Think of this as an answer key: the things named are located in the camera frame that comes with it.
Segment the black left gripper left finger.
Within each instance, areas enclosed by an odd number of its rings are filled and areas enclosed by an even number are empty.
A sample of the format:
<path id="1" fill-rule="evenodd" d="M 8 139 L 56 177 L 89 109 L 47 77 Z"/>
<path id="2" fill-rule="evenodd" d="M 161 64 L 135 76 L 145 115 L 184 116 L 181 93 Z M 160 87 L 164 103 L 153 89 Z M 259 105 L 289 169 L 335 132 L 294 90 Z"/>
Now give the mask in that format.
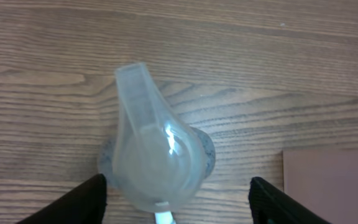
<path id="1" fill-rule="evenodd" d="M 97 174 L 18 224 L 102 224 L 106 206 L 106 178 Z"/>

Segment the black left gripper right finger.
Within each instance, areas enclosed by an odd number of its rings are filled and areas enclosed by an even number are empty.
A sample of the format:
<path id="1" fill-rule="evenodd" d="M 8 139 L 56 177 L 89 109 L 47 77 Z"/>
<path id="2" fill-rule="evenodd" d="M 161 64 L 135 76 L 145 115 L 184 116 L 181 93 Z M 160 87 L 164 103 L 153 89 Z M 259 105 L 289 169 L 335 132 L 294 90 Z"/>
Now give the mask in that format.
<path id="1" fill-rule="evenodd" d="M 250 182 L 253 224 L 329 224 L 261 177 Z"/>

